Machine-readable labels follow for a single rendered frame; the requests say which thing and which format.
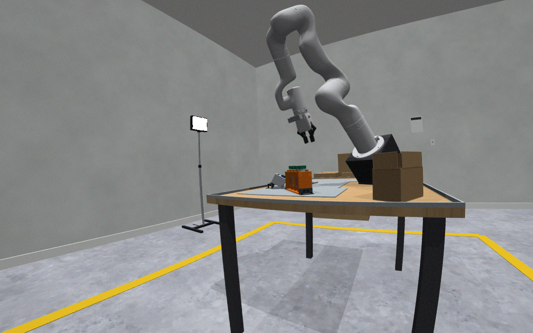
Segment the brown cardboard box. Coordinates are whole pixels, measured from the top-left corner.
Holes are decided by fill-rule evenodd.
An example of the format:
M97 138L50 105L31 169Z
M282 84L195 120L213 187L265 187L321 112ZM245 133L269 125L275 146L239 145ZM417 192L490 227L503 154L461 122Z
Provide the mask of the brown cardboard box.
M423 197L421 152L372 154L373 200L409 202Z

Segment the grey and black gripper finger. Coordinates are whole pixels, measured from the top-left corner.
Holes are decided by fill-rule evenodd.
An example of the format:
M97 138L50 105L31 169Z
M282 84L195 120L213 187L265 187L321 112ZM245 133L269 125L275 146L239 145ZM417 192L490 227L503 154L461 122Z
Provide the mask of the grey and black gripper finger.
M297 132L297 134L299 134L299 135L301 135L303 137L305 144L308 143L308 138L305 136L305 131L303 131L302 133Z
M311 142L314 142L315 139L314 139L314 136L313 136L313 135L314 135L314 132L313 132L313 131L316 130L316 127L315 127L312 123L311 123L311 127L312 127L313 129L309 130L308 133L309 133L309 135L310 135L310 141L311 141Z

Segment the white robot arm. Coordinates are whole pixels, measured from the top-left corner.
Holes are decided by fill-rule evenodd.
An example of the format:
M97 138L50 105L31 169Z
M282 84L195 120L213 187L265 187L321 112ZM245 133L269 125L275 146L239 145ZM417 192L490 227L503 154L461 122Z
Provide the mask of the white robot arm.
M275 89L276 102L281 111L292 108L294 116L288 122L302 119L302 114L308 112L300 87L287 90L287 97L283 97L283 89L296 78L296 72L291 61L286 36L295 30L299 33L299 50L305 62L324 80L315 95L315 101L321 111L337 118L346 131L355 148L353 157L363 160L382 149L384 139L374 136L359 108L343 102L350 90L350 83L346 75L340 70L323 50L316 32L316 21L311 9L307 6L292 6L276 13L271 21L271 27L266 35L266 42L280 75Z

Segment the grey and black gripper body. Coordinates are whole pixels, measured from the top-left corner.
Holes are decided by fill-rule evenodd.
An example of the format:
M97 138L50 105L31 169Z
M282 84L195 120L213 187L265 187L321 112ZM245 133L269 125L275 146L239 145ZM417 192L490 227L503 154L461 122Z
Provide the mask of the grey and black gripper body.
M314 124L309 112L303 113L302 116L303 119L296 121L296 126L299 133L311 130L311 123Z

